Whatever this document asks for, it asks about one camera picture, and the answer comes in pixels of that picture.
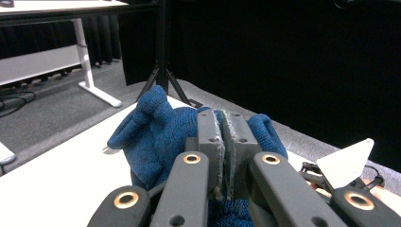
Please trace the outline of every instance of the bolt hole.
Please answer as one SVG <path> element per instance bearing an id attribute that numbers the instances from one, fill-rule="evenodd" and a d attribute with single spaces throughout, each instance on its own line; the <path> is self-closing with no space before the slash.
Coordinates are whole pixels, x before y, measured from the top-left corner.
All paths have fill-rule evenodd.
<path id="1" fill-rule="evenodd" d="M 182 216 L 174 216 L 170 219 L 171 226 L 182 226 L 185 223 L 185 219 Z"/>
<path id="2" fill-rule="evenodd" d="M 280 159 L 271 154 L 263 155 L 262 160 L 263 160 L 263 162 L 270 164 L 270 165 L 277 165 L 280 163 Z"/>
<path id="3" fill-rule="evenodd" d="M 195 154 L 188 154 L 183 157 L 183 161 L 187 164 L 196 164 L 201 161 L 201 157 Z"/>
<path id="4" fill-rule="evenodd" d="M 123 192 L 114 199 L 114 206 L 118 209 L 127 209 L 134 206 L 139 200 L 137 193 L 128 191 Z"/>
<path id="5" fill-rule="evenodd" d="M 128 203 L 130 201 L 133 200 L 133 196 L 132 195 L 126 195 L 120 198 L 120 202 L 121 203 Z"/>
<path id="6" fill-rule="evenodd" d="M 358 204 L 360 204 L 360 205 L 367 205 L 368 204 L 368 202 L 366 202 L 366 200 L 364 200 L 361 197 L 352 196 L 351 200 L 356 202 L 356 203 L 358 203 Z"/>
<path id="7" fill-rule="evenodd" d="M 312 223 L 318 227 L 327 227 L 328 226 L 327 222 L 324 219 L 319 218 L 319 217 L 313 217 Z"/>
<path id="8" fill-rule="evenodd" d="M 198 158 L 196 156 L 188 156 L 187 160 L 190 162 L 196 161 Z"/>
<path id="9" fill-rule="evenodd" d="M 275 162 L 275 161 L 277 161 L 277 159 L 274 158 L 274 157 L 269 156 L 269 157 L 266 157 L 266 161 L 268 161 L 268 162 Z"/>

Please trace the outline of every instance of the gray carpet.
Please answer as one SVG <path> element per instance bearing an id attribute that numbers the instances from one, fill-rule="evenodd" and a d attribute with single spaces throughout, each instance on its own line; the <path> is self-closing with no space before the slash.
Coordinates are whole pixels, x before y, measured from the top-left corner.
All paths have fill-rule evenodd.
<path id="1" fill-rule="evenodd" d="M 35 92 L 37 98 L 16 113 L 0 118 L 0 141 L 16 153 L 17 160 L 5 166 L 6 172 L 25 164 L 44 152 L 89 129 L 102 120 L 129 107 L 139 95 L 144 82 L 126 86 L 122 64 L 115 62 L 94 68 L 95 85 L 99 89 L 123 102 L 123 107 L 115 109 L 102 100 L 78 87 L 83 80 L 80 70 L 68 77 L 53 77 L 48 82 L 39 82 L 20 91 Z M 193 84 L 179 80 L 188 98 L 215 109 L 237 111 L 246 118 L 254 113 L 234 103 L 205 92 Z M 169 95 L 178 95 L 170 86 Z M 274 122 L 286 149 L 306 159 L 317 159 L 338 150 L 321 141 L 294 131 L 287 126 Z M 401 174 L 383 166 L 369 162 L 377 167 L 387 180 L 386 187 L 400 195 Z M 372 179 L 373 171 L 366 170 L 363 178 Z"/>

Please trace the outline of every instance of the white tabletop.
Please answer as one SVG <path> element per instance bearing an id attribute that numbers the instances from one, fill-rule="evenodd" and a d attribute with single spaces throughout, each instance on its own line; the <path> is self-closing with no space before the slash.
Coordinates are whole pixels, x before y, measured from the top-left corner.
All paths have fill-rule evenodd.
<path id="1" fill-rule="evenodd" d="M 124 6 L 119 1 L 14 1 L 13 8 L 0 8 L 0 12 L 19 12 L 55 9 L 84 9 Z"/>
<path id="2" fill-rule="evenodd" d="M 173 108 L 184 103 L 169 97 Z M 136 105 L 93 126 L 0 178 L 1 226 L 87 226 L 106 196 L 131 184 L 122 151 L 103 153 L 106 142 Z M 296 169 L 304 160 L 289 154 Z"/>

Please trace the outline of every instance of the white triangular object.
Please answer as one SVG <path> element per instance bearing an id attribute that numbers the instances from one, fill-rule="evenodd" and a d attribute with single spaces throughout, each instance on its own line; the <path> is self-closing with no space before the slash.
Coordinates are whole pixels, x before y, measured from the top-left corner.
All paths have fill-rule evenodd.
<path id="1" fill-rule="evenodd" d="M 316 164 L 334 189 L 344 187 L 362 174 L 374 144 L 366 139 L 322 157 Z"/>

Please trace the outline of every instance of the desk leg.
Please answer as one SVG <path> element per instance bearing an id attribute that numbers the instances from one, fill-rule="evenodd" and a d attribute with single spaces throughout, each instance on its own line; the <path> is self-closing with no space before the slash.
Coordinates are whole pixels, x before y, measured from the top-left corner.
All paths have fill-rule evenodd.
<path id="1" fill-rule="evenodd" d="M 89 93 L 93 94 L 94 96 L 97 96 L 103 101 L 114 106 L 115 108 L 121 107 L 122 103 L 120 100 L 115 99 L 114 97 L 95 87 L 94 78 L 92 76 L 91 63 L 89 62 L 88 47 L 86 45 L 85 35 L 83 33 L 82 21 L 81 19 L 74 19 L 73 22 L 78 41 L 78 56 L 82 65 L 82 70 L 85 73 L 85 81 L 80 82 L 78 85 Z"/>
<path id="2" fill-rule="evenodd" d="M 0 142 L 0 166 L 11 163 L 15 158 L 15 154 Z"/>

